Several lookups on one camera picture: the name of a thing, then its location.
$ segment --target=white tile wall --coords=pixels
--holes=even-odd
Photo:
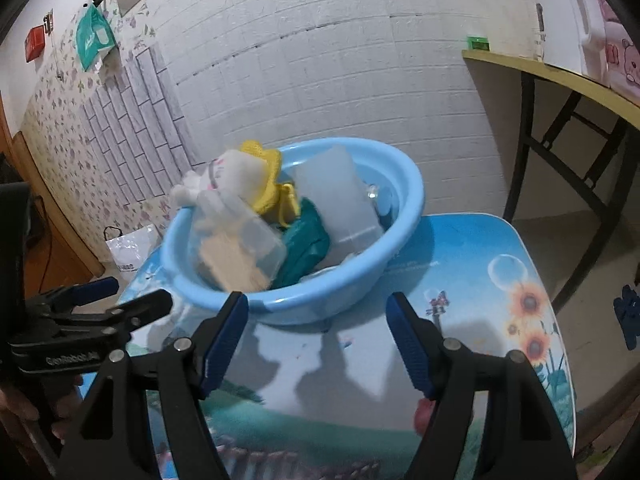
[[[146,100],[137,104],[137,98]],[[78,113],[121,204],[165,194],[202,162],[157,44],[98,86]],[[100,127],[100,114],[106,128]]]
[[[430,210],[499,213],[505,178],[495,132],[460,50],[467,35],[478,35],[488,36],[493,50],[530,56],[532,2],[147,5],[203,160],[249,138],[275,146],[318,136],[370,137],[397,145],[418,163]],[[129,73],[134,95],[123,95],[125,105],[127,97],[146,99],[139,95],[141,66],[142,74]]]

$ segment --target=blue gripper pad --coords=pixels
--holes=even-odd
[[[386,300],[386,323],[398,346],[404,367],[414,388],[431,397],[434,386],[429,378],[429,358],[416,330],[422,320],[415,313],[404,294],[392,294]]]
[[[215,322],[219,325],[212,344],[204,350],[202,369],[199,370],[200,390],[204,396],[208,396],[222,384],[222,379],[236,351],[248,317],[249,302],[246,296],[233,292],[225,301],[218,315],[213,319],[205,320],[200,325],[202,327],[208,322]]]
[[[119,288],[118,280],[109,276],[85,285],[74,286],[71,291],[71,301],[75,306],[86,305],[113,296]]]
[[[613,311],[625,337],[626,348],[633,350],[640,335],[640,298],[630,286],[622,288],[622,297],[613,300]]]

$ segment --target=metal frame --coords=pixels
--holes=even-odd
[[[551,126],[549,126],[549,129],[543,136],[542,142],[538,142],[532,136],[536,77],[526,72],[521,72],[521,76],[522,108],[520,112],[520,134],[513,168],[513,178],[511,179],[511,189],[509,190],[502,217],[509,223],[513,221],[527,169],[529,150],[533,150],[564,178],[574,191],[587,203],[591,210],[596,213],[601,222],[600,227],[591,239],[587,250],[575,267],[574,272],[572,272],[569,279],[552,301],[554,312],[557,314],[587,277],[589,271],[602,254],[618,222],[620,222],[622,209],[625,206],[629,190],[631,189],[636,174],[636,169],[638,168],[638,163],[640,162],[640,132],[624,119],[618,118],[612,132],[608,134],[601,127],[576,113],[575,108],[580,102],[582,95],[579,92],[573,91],[558,116],[551,123]],[[571,118],[578,119],[596,131],[597,134],[607,139],[604,147],[584,177],[580,177],[574,173],[571,168],[551,151],[554,141],[558,138],[558,135]],[[609,201],[604,203],[593,189],[613,156],[618,152],[625,135],[626,142],[622,164],[618,171],[614,190]]]

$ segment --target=yellow desk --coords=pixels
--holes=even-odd
[[[560,174],[600,218],[600,227],[591,240],[589,247],[562,290],[552,301],[554,311],[557,313],[565,306],[569,298],[587,277],[620,221],[622,209],[626,203],[638,163],[640,162],[640,107],[590,79],[533,59],[504,56],[503,54],[494,54],[483,50],[463,50],[462,57],[468,60],[483,61],[514,68],[521,73],[522,110],[520,114],[520,134],[511,188],[504,207],[503,218],[508,222],[513,220],[518,199],[520,198],[520,191],[522,190],[530,150],[536,152]],[[535,108],[536,79],[551,81],[572,91],[540,142],[531,135]],[[618,116],[618,121],[610,133],[575,111],[583,96],[596,101]],[[603,149],[584,176],[575,174],[552,152],[554,141],[565,124],[571,119],[578,119],[606,139]],[[594,188],[613,156],[618,152],[618,148],[625,137],[622,164],[618,171],[616,184],[609,201],[604,203],[594,193]]]

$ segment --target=floral wallpaper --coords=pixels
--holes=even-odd
[[[164,232],[171,209],[167,196],[133,205],[121,204],[98,168],[89,137],[78,117],[79,105],[96,87],[155,42],[144,0],[120,16],[116,0],[100,6],[113,29],[118,49],[104,60],[99,74],[84,72],[76,52],[79,9],[40,67],[40,80],[27,106],[22,133],[47,187],[76,232],[101,261],[111,260],[103,229],[113,225],[130,232],[154,223]]]

